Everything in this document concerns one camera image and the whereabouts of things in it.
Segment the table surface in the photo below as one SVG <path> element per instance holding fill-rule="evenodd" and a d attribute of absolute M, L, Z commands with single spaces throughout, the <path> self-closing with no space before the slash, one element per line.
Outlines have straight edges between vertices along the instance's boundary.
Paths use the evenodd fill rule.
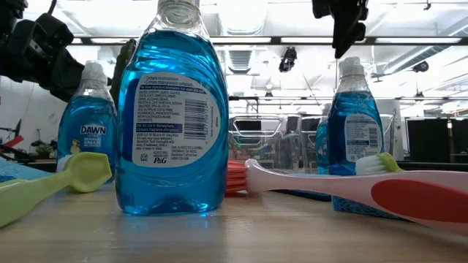
<path fill-rule="evenodd" d="M 213 212 L 127 216 L 112 186 L 61 192 L 0 229 L 0 262 L 468 262 L 468 238 L 266 192 Z"/>

